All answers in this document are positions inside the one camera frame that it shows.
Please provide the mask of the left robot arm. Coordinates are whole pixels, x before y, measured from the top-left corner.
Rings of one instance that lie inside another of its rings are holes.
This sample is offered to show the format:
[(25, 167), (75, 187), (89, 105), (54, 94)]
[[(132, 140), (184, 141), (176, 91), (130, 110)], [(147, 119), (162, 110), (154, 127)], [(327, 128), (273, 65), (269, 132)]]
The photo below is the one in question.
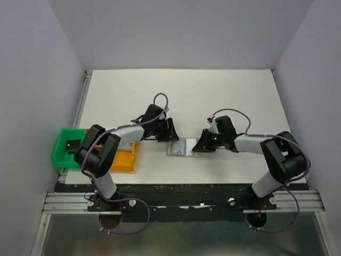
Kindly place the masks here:
[(150, 104), (140, 119), (110, 130), (95, 124), (81, 141), (74, 153), (74, 161), (82, 174), (90, 179), (105, 210), (114, 210), (120, 201), (117, 186), (110, 174), (118, 149), (144, 140), (179, 141), (173, 119), (167, 117), (167, 111), (167, 106), (162, 108)]

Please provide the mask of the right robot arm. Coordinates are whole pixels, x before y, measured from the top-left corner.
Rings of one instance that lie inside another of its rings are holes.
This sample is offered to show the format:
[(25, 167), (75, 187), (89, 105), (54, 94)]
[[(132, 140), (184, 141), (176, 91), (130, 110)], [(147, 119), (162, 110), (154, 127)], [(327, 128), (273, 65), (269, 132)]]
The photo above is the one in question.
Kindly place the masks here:
[(310, 170), (309, 158), (288, 131), (275, 135), (237, 133), (229, 116), (212, 117), (208, 123), (210, 128), (203, 129), (193, 152), (212, 153), (223, 148), (264, 156), (268, 171), (241, 198), (241, 203), (251, 209), (263, 205), (265, 198), (277, 189), (305, 178)]

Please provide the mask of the beige card holder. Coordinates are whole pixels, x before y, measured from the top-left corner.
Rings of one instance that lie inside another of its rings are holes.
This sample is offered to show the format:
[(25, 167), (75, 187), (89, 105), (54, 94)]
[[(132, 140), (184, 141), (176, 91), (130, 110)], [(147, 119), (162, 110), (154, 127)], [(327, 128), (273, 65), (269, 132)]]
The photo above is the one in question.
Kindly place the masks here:
[(198, 138), (180, 137), (179, 141), (168, 143), (167, 155), (174, 157), (200, 158), (200, 153), (192, 151), (198, 141)]

